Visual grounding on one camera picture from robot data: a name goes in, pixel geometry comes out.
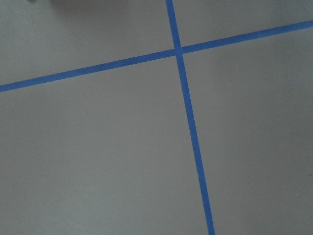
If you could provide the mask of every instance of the floor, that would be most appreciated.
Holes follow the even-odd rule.
[[[312,11],[3,0],[1,234],[313,234]]]

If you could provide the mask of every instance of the blue tape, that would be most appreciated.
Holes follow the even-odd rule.
[[[190,52],[194,52],[198,50],[221,47],[221,46],[225,46],[228,44],[249,41],[249,40],[253,40],[257,38],[273,36],[276,34],[287,33],[287,32],[310,28],[310,27],[313,27],[313,21],[289,24],[289,25],[285,25],[282,27],[270,28],[270,29],[265,29],[265,30],[261,30],[257,32],[246,33],[246,34],[241,34],[241,35],[237,35],[233,37],[222,38],[222,39],[217,39],[217,40],[213,40],[213,41],[209,41],[205,43],[199,43],[199,44],[186,46],[182,48],[182,53],[190,53]]]
[[[204,169],[203,169],[203,164],[202,164],[196,123],[195,123],[194,113],[192,109],[191,97],[189,93],[189,87],[188,87],[183,54],[182,54],[182,48],[181,48],[180,40],[179,40],[179,32],[178,32],[178,27],[177,27],[177,22],[176,22],[176,17],[175,17],[173,1],[166,0],[166,6],[167,6],[167,11],[168,11],[168,17],[170,21],[172,36],[173,36],[173,43],[174,43],[177,66],[178,66],[178,71],[179,71],[181,89],[182,89],[182,94],[183,94],[185,108],[186,108],[191,143],[192,143],[192,147],[194,151],[194,157],[195,157],[200,190],[201,190],[201,195],[202,195],[202,202],[203,202],[203,207],[204,207],[206,224],[207,224],[209,235],[215,235],[209,194],[208,194],[208,190],[206,187],[205,174],[204,174]]]
[[[175,15],[174,8],[172,9],[168,8],[168,12],[169,12],[169,16]],[[85,75],[89,73],[110,70],[110,69],[115,69],[118,67],[162,59],[162,58],[174,56],[175,54],[178,54],[178,53],[183,53],[183,54],[191,53],[194,51],[205,50],[205,49],[214,48],[214,47],[221,47],[221,46],[225,46],[228,44],[239,43],[239,42],[244,42],[244,41],[253,40],[257,38],[263,38],[263,37],[268,37],[268,36],[272,36],[276,34],[287,33],[291,31],[313,27],[313,21],[306,21],[306,22],[289,24],[289,25],[285,25],[282,27],[276,27],[276,28],[265,29],[265,30],[261,30],[257,32],[246,33],[246,34],[242,34],[238,36],[217,39],[217,40],[194,44],[194,45],[190,45],[186,47],[181,47],[176,19],[171,17],[169,20],[170,20],[171,27],[173,26],[172,31],[174,30],[174,34],[173,33],[172,34],[173,34],[174,45],[176,45],[175,49],[160,51],[160,52],[147,54],[147,55],[141,55],[141,56],[137,56],[137,57],[133,57],[129,59],[113,61],[113,62],[90,66],[86,68],[60,72],[60,73],[51,74],[47,76],[36,77],[36,78],[32,78],[32,79],[28,79],[28,80],[24,80],[20,82],[4,84],[4,85],[0,85],[0,92],[15,90],[19,88],[39,85],[39,84],[46,83],[46,82],[52,82],[52,81],[62,80],[62,79],[76,77],[80,75]]]
[[[95,66],[85,67],[81,69],[51,74],[47,76],[36,77],[36,78],[32,78],[32,79],[28,79],[28,80],[24,80],[20,82],[0,85],[0,92],[6,92],[10,90],[39,85],[39,84],[46,83],[46,82],[67,79],[71,77],[76,77],[76,76],[104,71],[104,70],[111,70],[111,69],[115,69],[118,67],[139,64],[139,63],[162,59],[162,58],[166,58],[166,57],[170,57],[174,55],[175,55],[175,52],[173,49],[171,49],[171,50],[160,51],[160,52],[156,52],[152,54],[141,55],[141,56],[137,56],[137,57],[133,57],[129,59],[113,61],[113,62],[101,64],[101,65],[95,65]]]

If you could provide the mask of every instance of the gray surface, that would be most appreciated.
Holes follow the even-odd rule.
[[[207,234],[174,58],[0,100],[1,234]]]
[[[0,84],[172,49],[163,0],[2,0]]]
[[[312,38],[185,55],[217,235],[313,234]]]
[[[181,44],[313,20],[311,0],[174,0]]]

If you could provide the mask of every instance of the blue painter's tape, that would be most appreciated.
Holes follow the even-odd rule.
[[[174,43],[177,66],[178,66],[178,71],[179,71],[181,89],[182,89],[182,94],[183,94],[185,108],[186,108],[191,143],[192,143],[192,147],[194,151],[194,157],[195,157],[200,190],[201,190],[201,195],[202,195],[206,224],[207,224],[209,235],[215,235],[212,211],[211,211],[210,200],[209,200],[208,190],[207,190],[206,181],[205,181],[205,174],[204,174],[204,169],[203,169],[203,164],[202,164],[196,123],[195,123],[194,113],[192,109],[191,97],[189,93],[186,69],[185,69],[185,64],[184,64],[184,59],[183,59],[183,54],[182,54],[182,48],[180,45],[179,32],[178,32],[178,26],[177,26],[176,17],[175,17],[173,1],[166,0],[166,6],[167,6],[167,11],[168,11],[168,17],[169,17],[169,22],[171,26],[172,36],[173,36],[173,43]]]
[[[221,47],[221,46],[225,46],[228,44],[249,41],[249,40],[253,40],[257,38],[273,36],[276,34],[287,33],[287,32],[310,28],[310,27],[313,27],[313,21],[289,24],[289,25],[285,25],[282,27],[270,28],[270,29],[265,29],[265,30],[261,30],[257,32],[246,33],[246,34],[241,34],[241,35],[237,35],[233,37],[222,38],[222,39],[217,39],[217,40],[213,40],[213,41],[209,41],[205,43],[199,43],[199,44],[186,46],[182,48],[182,53],[190,53],[190,52],[194,52],[198,50]]]
[[[133,57],[129,59],[113,61],[113,62],[101,64],[101,65],[95,65],[95,66],[90,66],[86,68],[51,74],[47,76],[36,77],[36,78],[32,78],[32,79],[28,79],[28,80],[24,80],[20,82],[0,85],[0,92],[6,92],[10,90],[19,89],[19,88],[39,85],[39,84],[46,83],[46,82],[62,80],[62,79],[76,77],[76,76],[85,75],[89,73],[115,69],[118,67],[139,64],[139,63],[162,59],[162,58],[166,58],[166,57],[170,57],[174,55],[175,55],[175,51],[171,49],[171,50],[160,51],[160,52],[156,52],[152,54],[141,55],[141,56],[137,56],[137,57]]]

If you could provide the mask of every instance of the gray floor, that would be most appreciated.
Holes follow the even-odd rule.
[[[187,46],[312,1],[175,0]],[[0,85],[173,48],[164,0],[4,0]],[[313,28],[184,55],[217,235],[313,234]],[[207,235],[175,57],[0,93],[0,234]]]

